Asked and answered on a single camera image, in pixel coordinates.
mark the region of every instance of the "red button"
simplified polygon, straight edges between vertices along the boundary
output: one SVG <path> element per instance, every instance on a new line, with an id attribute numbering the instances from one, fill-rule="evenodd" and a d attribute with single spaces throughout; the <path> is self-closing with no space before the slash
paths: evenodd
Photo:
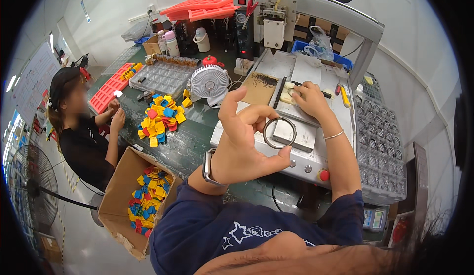
<path id="1" fill-rule="evenodd" d="M 329 176 L 330 176 L 329 171 L 323 170 L 323 171 L 321 172 L 321 174 L 319 175 L 319 178 L 320 178 L 323 182 L 325 182 L 325 181 L 329 180 Z"/>

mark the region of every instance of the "smartwatch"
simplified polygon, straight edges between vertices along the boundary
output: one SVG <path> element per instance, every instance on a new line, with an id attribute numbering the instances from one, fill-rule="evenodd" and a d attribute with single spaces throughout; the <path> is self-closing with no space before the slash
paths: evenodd
<path id="1" fill-rule="evenodd" d="M 202 177 L 204 178 L 205 181 L 208 183 L 211 183 L 216 186 L 226 186 L 226 184 L 221 184 L 215 180 L 212 179 L 212 176 L 210 174 L 210 159 L 212 155 L 216 152 L 215 148 L 211 148 L 209 151 L 205 152 L 204 154 L 204 162 L 202 164 Z"/>

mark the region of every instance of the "yellow pen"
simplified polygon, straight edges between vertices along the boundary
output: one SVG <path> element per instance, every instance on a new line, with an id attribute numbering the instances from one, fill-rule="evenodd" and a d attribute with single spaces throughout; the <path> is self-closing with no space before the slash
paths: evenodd
<path id="1" fill-rule="evenodd" d="M 346 89 L 344 89 L 344 87 L 341 84 L 338 84 L 338 85 L 341 86 L 342 102 L 344 103 L 344 106 L 347 108 L 351 107 L 351 103 L 349 102 L 349 99 L 347 98 Z"/>

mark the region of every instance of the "green workbench surface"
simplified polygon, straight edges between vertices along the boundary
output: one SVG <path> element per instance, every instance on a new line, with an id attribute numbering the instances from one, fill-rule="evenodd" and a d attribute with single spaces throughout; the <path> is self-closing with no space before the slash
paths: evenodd
<path id="1" fill-rule="evenodd" d="M 191 58 L 203 59 L 208 55 L 214 56 L 225 64 L 229 76 L 233 81 L 240 75 L 234 73 L 236 65 L 235 51 L 224 52 L 223 44 L 211 40 L 212 49 L 206 53 L 198 53 Z M 145 63 L 145 49 L 141 47 L 128 62 Z M 88 91 L 90 100 L 97 90 L 111 77 L 101 76 Z M 206 99 L 201 99 L 186 109 L 186 121 L 178 125 L 176 132 L 166 131 L 166 142 L 156 148 L 150 148 L 149 139 L 141 140 L 138 136 L 138 125 L 145 118 L 145 109 L 149 106 L 145 101 L 138 101 L 137 96 L 143 92 L 126 87 L 118 99 L 127 117 L 120 135 L 131 145 L 138 144 L 144 151 L 153 155 L 160 163 L 182 179 L 186 179 L 199 165 L 202 164 L 205 151 L 210 148 L 210 138 L 218 122 L 218 110 L 207 105 Z M 275 198 L 284 212 L 295 213 L 308 221 L 316 221 L 330 206 L 330 195 L 323 188 L 315 191 L 315 186 L 288 177 L 281 173 L 262 177 L 246 183 L 236 183 L 229 186 L 224 195 L 226 201 L 246 201 L 255 205 L 264 205 L 278 210 L 272 197 L 272 188 L 275 185 Z M 304 195 L 305 203 L 311 197 L 311 205 L 297 207 L 300 197 Z"/>

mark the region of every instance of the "white print on shirt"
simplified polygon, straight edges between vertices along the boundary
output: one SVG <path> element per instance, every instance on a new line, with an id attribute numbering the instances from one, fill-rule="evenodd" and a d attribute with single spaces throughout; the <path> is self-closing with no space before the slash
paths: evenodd
<path id="1" fill-rule="evenodd" d="M 222 237 L 222 239 L 224 240 L 224 243 L 222 244 L 222 248 L 226 250 L 229 246 L 234 246 L 233 244 L 230 243 L 230 240 L 232 238 L 234 238 L 235 242 L 241 244 L 242 241 L 248 237 L 270 237 L 272 235 L 275 235 L 281 232 L 283 232 L 282 229 L 267 231 L 267 230 L 263 230 L 262 227 L 259 227 L 259 226 L 247 228 L 246 226 L 241 226 L 240 223 L 234 221 L 234 229 L 229 232 L 230 237 Z M 311 242 L 307 240 L 304 240 L 304 242 L 308 246 L 315 246 L 314 244 L 312 244 Z"/>
<path id="2" fill-rule="evenodd" d="M 89 130 L 89 136 L 92 138 L 92 140 L 97 143 L 94 139 L 94 135 L 92 134 L 92 131 L 89 129 L 89 127 L 87 127 L 87 129 Z"/>

